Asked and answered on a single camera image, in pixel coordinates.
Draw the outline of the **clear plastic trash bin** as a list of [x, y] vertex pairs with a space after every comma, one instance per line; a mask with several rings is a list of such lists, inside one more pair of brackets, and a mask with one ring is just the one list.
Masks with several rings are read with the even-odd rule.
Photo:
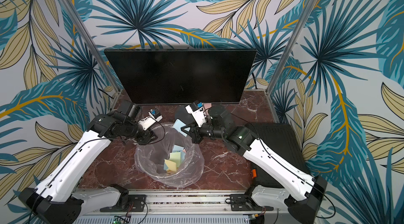
[[153, 131], [162, 141], [138, 146], [134, 155], [136, 168], [153, 180], [170, 187], [188, 187], [201, 178], [205, 160], [200, 147], [173, 123]]

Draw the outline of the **blue sticky note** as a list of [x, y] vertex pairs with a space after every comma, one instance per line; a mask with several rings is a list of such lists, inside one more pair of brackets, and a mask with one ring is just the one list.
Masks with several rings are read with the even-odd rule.
[[180, 134], [182, 134], [184, 137], [187, 137], [187, 134], [181, 130], [182, 127], [184, 127], [186, 124], [182, 122], [181, 120], [177, 119], [175, 123], [173, 124], [173, 128], [177, 130]]

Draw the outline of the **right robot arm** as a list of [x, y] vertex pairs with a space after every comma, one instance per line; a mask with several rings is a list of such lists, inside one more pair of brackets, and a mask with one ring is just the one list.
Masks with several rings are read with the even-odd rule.
[[282, 186], [257, 185], [244, 195], [231, 195], [233, 211], [276, 208], [287, 210], [301, 224], [313, 224], [326, 197], [327, 182], [290, 164], [264, 143], [255, 127], [238, 126], [233, 117], [222, 105], [205, 109], [200, 102], [180, 106], [175, 113], [175, 119], [183, 123], [180, 132], [190, 136], [194, 144], [204, 138], [221, 140], [228, 150], [252, 162]]

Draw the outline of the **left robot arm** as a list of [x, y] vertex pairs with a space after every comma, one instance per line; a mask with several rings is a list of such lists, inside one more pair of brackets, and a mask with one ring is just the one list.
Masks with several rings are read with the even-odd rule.
[[138, 120], [139, 105], [123, 101], [107, 114], [97, 115], [87, 126], [81, 139], [67, 157], [35, 188], [25, 188], [18, 196], [29, 211], [47, 224], [72, 224], [78, 217], [101, 209], [125, 211], [133, 204], [128, 190], [111, 185], [89, 193], [75, 192], [77, 184], [96, 157], [114, 140], [133, 139], [147, 145], [157, 139], [151, 126], [162, 120], [152, 109]]

